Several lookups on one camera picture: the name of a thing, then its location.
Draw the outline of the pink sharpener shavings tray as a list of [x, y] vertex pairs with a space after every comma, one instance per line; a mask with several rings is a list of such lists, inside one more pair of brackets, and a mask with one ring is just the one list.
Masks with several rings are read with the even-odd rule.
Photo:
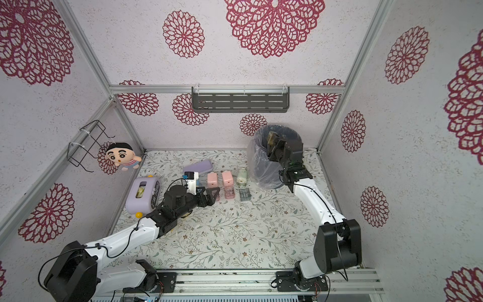
[[225, 187], [225, 198], [227, 200], [232, 200], [235, 198], [235, 188], [233, 186]]

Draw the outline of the green pencil sharpener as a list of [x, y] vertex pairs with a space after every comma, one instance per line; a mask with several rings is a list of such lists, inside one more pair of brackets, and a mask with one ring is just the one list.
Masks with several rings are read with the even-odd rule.
[[240, 187], [245, 187], [248, 183], [249, 174], [245, 168], [242, 168], [238, 171], [238, 175], [236, 176], [236, 183]]

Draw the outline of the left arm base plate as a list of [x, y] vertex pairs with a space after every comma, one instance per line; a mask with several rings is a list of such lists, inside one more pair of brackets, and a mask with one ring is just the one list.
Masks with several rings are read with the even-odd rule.
[[123, 288], [123, 293], [173, 293], [177, 281], [177, 273], [148, 273], [137, 287]]

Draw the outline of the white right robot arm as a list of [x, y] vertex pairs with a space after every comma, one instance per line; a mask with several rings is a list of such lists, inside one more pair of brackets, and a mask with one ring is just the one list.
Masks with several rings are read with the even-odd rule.
[[318, 226], [313, 254], [296, 264], [295, 274], [306, 281], [362, 264], [361, 227], [342, 215], [318, 188], [303, 159], [303, 143], [275, 132], [267, 138], [267, 156], [281, 166], [279, 179], [299, 198]]

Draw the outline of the pink pencil sharpener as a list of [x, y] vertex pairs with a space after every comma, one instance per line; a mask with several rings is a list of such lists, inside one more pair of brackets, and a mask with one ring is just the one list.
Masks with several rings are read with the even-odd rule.
[[223, 186], [224, 187], [233, 187], [234, 186], [234, 179], [231, 171], [223, 171], [221, 173]]
[[210, 172], [207, 174], [207, 188], [218, 187], [218, 175], [216, 172]]

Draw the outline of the clear sharpener shavings tray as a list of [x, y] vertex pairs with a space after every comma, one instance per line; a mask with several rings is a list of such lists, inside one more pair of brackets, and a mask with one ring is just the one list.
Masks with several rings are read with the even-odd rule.
[[247, 187], [240, 188], [238, 190], [238, 192], [239, 192], [239, 195], [240, 195], [240, 201], [250, 201], [251, 200], [252, 195], [251, 195], [249, 188], [247, 188]]

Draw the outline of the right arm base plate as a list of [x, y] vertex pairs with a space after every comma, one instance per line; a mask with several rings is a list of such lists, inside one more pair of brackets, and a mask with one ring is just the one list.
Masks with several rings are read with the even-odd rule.
[[301, 273], [295, 271], [277, 271], [270, 286], [278, 292], [324, 292], [329, 290], [328, 280], [325, 276], [306, 279]]

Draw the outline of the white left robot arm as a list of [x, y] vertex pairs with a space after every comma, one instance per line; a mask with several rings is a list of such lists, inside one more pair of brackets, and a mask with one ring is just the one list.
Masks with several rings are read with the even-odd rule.
[[40, 287], [55, 301], [90, 301], [96, 295], [122, 288], [152, 289], [157, 271], [146, 260], [109, 268], [124, 253], [168, 234], [178, 220], [195, 208], [215, 204], [220, 188], [197, 187], [190, 193], [183, 185], [172, 186], [153, 211], [134, 225], [87, 244], [73, 241], [52, 258], [54, 263]]

